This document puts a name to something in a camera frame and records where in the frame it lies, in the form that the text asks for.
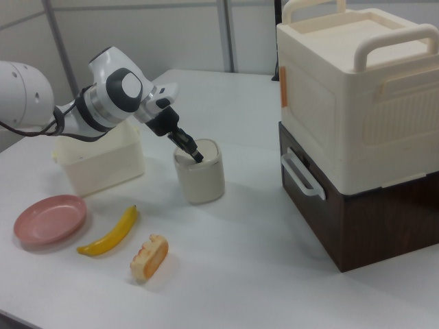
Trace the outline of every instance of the cylindrical container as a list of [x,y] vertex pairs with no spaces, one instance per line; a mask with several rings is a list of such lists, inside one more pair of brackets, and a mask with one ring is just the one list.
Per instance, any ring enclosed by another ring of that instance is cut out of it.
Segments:
[[203,161],[196,163],[189,154],[177,148],[174,152],[174,164],[187,201],[201,204],[216,200],[224,194],[224,169],[217,143],[210,139],[195,142],[198,151],[204,156]]

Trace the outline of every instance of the wooden box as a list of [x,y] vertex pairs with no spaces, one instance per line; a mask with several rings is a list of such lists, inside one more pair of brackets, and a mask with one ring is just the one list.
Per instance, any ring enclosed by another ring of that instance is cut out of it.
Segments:
[[356,195],[337,191],[279,123],[281,155],[299,157],[326,194],[306,196],[282,167],[282,182],[340,271],[345,272],[439,243],[439,172]]

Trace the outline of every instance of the toy food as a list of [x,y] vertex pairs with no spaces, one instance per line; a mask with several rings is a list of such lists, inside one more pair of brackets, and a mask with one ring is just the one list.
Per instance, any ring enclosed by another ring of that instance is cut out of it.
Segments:
[[131,273],[136,279],[147,280],[153,276],[165,259],[169,245],[165,237],[150,235],[150,241],[142,244],[142,249],[132,259]]
[[76,250],[83,255],[97,256],[114,248],[131,230],[131,227],[137,219],[137,215],[138,212],[135,205],[127,208],[119,222],[106,236],[103,236],[89,245],[78,247]]

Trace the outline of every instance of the white plastic basket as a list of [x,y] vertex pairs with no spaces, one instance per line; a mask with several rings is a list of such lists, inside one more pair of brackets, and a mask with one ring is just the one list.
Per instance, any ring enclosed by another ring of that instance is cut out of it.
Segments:
[[324,2],[277,27],[283,125],[345,195],[438,171],[438,29],[345,0],[292,22]]
[[57,137],[52,157],[80,196],[125,182],[145,172],[139,131],[128,121],[120,123],[92,143]]

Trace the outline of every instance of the toy banana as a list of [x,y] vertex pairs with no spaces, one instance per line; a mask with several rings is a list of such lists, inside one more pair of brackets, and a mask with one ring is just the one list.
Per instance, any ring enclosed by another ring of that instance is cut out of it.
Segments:
[[137,219],[137,208],[131,206],[125,210],[116,226],[107,235],[89,245],[76,248],[78,253],[87,256],[97,256],[114,248],[128,234]]

